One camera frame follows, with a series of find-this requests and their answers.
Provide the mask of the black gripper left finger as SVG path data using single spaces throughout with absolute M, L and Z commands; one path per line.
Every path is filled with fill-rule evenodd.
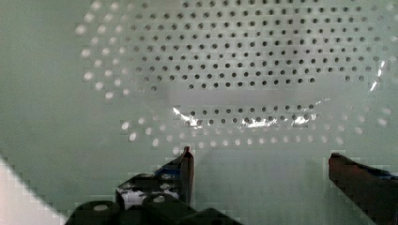
M 139 173 L 120 184 L 115 191 L 116 202 L 123 210 L 141 205 L 151 194 L 168 194 L 191 203 L 194 177 L 194 157 L 185 146 L 182 154 L 149 173 Z

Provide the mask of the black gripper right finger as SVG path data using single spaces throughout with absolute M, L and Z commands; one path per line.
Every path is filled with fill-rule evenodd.
M 332 153 L 329 180 L 376 225 L 397 225 L 396 175 Z

